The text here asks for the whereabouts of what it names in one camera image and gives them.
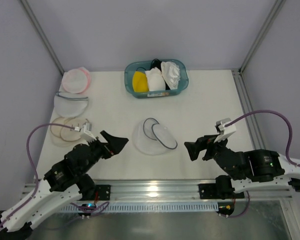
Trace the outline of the white mesh bag blue zipper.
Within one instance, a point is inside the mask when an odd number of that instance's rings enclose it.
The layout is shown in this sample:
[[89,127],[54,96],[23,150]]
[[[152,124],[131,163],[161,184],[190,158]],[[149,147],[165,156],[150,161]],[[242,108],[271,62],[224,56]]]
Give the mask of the white mesh bag blue zipper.
[[141,120],[132,132],[135,148],[148,156],[163,155],[176,150],[178,142],[168,128],[153,117]]

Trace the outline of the white lace bra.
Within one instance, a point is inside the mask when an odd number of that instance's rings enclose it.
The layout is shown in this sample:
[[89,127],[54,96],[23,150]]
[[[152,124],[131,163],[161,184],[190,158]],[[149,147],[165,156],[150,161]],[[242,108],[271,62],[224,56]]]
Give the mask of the white lace bra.
[[161,62],[161,74],[171,90],[176,90],[181,79],[179,66],[172,61]]

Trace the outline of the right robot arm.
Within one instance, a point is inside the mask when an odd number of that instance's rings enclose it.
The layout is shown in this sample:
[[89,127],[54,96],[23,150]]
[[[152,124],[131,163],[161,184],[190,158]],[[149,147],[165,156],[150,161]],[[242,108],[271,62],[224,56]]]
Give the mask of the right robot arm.
[[233,151],[227,143],[228,139],[218,134],[184,142],[191,161],[205,151],[202,159],[214,160],[225,172],[215,178],[212,192],[204,191],[209,197],[225,200],[253,190],[288,188],[300,193],[300,167],[292,165],[284,155],[266,149]]

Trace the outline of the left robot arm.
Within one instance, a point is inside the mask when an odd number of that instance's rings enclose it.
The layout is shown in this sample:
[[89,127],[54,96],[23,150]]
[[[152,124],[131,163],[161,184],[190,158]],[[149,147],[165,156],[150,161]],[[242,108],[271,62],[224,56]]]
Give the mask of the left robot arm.
[[100,160],[118,155],[128,138],[101,131],[101,142],[90,131],[80,129],[86,141],[68,152],[37,180],[35,188],[15,206],[0,211],[0,240],[26,240],[43,221],[62,207],[90,197],[95,183],[87,172]]

